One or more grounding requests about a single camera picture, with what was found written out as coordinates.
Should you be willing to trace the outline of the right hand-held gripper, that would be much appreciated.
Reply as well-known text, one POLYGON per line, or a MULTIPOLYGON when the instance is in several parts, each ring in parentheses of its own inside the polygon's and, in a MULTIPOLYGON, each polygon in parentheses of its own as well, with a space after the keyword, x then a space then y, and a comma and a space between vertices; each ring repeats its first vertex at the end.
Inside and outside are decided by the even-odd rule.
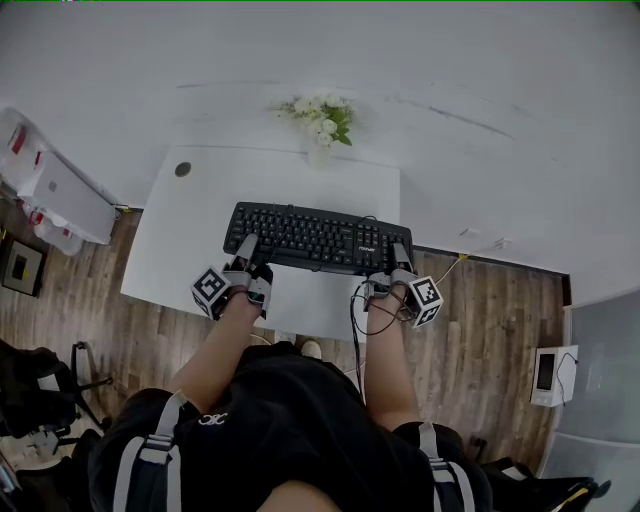
POLYGON ((431 276, 418 277, 411 258, 400 242, 392 244, 393 271, 378 272, 365 281, 364 308, 368 311, 374 299, 393 295, 400 302, 396 315, 408 322, 413 329, 433 321, 444 304, 444 299, 431 276))

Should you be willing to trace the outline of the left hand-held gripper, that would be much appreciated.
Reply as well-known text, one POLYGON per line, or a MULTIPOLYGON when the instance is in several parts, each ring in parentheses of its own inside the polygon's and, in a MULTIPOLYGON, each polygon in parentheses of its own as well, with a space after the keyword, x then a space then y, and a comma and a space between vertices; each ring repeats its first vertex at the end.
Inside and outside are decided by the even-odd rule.
POLYGON ((262 319, 267 318, 273 271, 264 262, 251 263, 257 244, 258 236, 248 234, 222 270, 209 267, 192 283, 194 302, 211 320, 219 320, 231 298, 240 293, 260 307, 262 319))

